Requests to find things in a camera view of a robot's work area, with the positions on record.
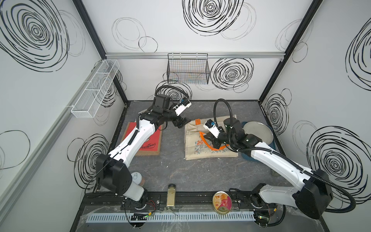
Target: black wire basket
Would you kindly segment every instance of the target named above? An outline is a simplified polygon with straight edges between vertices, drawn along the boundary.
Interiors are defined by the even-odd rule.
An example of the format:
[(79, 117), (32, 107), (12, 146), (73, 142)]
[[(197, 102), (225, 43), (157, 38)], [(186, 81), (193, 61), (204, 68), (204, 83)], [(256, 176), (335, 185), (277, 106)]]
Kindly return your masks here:
[(167, 81), (207, 85), (210, 78), (207, 53), (169, 53)]

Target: tin lid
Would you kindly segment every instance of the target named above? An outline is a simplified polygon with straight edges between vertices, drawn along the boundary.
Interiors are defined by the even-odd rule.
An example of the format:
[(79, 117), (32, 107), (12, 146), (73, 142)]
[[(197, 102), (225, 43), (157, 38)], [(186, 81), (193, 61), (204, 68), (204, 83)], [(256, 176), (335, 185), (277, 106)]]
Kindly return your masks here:
[(218, 213), (229, 213), (232, 209), (232, 199), (226, 192), (219, 191), (213, 196), (213, 207)]

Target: blue bowl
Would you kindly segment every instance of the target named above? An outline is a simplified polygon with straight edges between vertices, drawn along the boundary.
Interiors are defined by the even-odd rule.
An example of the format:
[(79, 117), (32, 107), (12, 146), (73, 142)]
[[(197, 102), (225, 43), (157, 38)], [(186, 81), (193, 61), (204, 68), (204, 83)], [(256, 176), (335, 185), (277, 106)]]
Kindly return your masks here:
[[(242, 122), (241, 123), (241, 125), (242, 125), (242, 127), (246, 124), (247, 122)], [(268, 126), (268, 125), (266, 125), (272, 132), (273, 132), (273, 129), (272, 129), (272, 127), (270, 127), (270, 126)], [(276, 149), (276, 145), (275, 145), (275, 141), (274, 141), (274, 139), (273, 139), (273, 141), (268, 145), (268, 146), (270, 146), (271, 148), (273, 148), (274, 150)], [(256, 159), (254, 159), (254, 158), (251, 158), (251, 157), (249, 157), (248, 155), (246, 155), (246, 154), (244, 154), (244, 153), (242, 153), (242, 157), (245, 159), (245, 160), (250, 160), (250, 161), (254, 161), (254, 162), (259, 162), (260, 163), (260, 161), (258, 161), (258, 160), (256, 160)]]

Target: white wall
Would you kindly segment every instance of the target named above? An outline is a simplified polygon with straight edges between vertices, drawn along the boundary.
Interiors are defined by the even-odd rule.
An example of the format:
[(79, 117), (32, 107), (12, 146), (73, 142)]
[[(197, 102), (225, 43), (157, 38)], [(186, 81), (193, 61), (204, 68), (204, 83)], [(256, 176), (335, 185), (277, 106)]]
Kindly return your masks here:
[[(17, 3), (28, 4), (13, 10), (27, 24), (11, 20)], [(69, 0), (3, 1), (0, 11), (1, 196), (100, 57)]]
[[(151, 99), (158, 85), (169, 84), (165, 81), (167, 62), (165, 59), (119, 60), (128, 99)], [(192, 100), (259, 99), (278, 62), (279, 59), (268, 58), (209, 59), (210, 79), (207, 85), (177, 83), (176, 86), (192, 93)]]
[[(99, 0), (83, 2), (107, 52), (142, 52), (138, 42), (154, 52), (151, 38), (158, 52), (272, 52), (282, 28), (302, 19), (312, 1), (108, 0), (104, 7)], [(193, 7), (203, 3), (210, 10)], [(151, 37), (148, 44), (139, 41), (144, 36)]]
[[(293, 59), (307, 56), (288, 62), (264, 101), (286, 155), (323, 169), (355, 197), (355, 210), (323, 214), (330, 231), (369, 230), (370, 10), (368, 0), (324, 1), (306, 45)], [(330, 206), (349, 205), (338, 192), (334, 195)]]
[[(0, 231), (69, 231), (95, 175), (95, 160), (108, 152), (123, 108), (118, 97), (110, 107), (99, 108), (100, 118), (72, 116)], [(94, 185), (95, 178), (87, 192)]]
[[(101, 1), (90, 0), (84, 4), (107, 52), (284, 52), (311, 2), (108, 0), (102, 7)], [(194, 7), (204, 3), (207, 7), (202, 10)], [(258, 99), (279, 60), (252, 59), (250, 77), (238, 71), (233, 74), (250, 61), (223, 61), (230, 68), (221, 78), (212, 70), (216, 62), (209, 59), (208, 85), (186, 82), (193, 100)], [(167, 60), (122, 60), (120, 64), (129, 100), (146, 100), (167, 69)]]
[[(2, 17), (7, 12), (10, 17), (9, 9), (17, 3), (28, 5), (13, 10), (28, 24), (16, 27), (7, 18), (0, 21), (0, 196), (4, 196), (100, 57), (72, 1), (1, 3)], [(98, 153), (107, 152), (123, 111), (113, 84), (109, 93), (94, 119), (71, 118), (0, 231), (70, 230), (82, 187), (95, 173)], [(86, 149), (79, 153), (83, 144)]]

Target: wire basket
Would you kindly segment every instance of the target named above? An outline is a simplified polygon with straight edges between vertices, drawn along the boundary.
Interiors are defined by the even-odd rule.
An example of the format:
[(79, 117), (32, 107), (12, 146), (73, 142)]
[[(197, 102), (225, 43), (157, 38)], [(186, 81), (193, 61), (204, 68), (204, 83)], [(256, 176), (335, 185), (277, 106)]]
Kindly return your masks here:
[(103, 60), (97, 65), (99, 66), (98, 70), (71, 110), (71, 113), (77, 118), (95, 117), (120, 67), (117, 60)]
[(167, 81), (207, 85), (210, 78), (207, 53), (169, 53)]

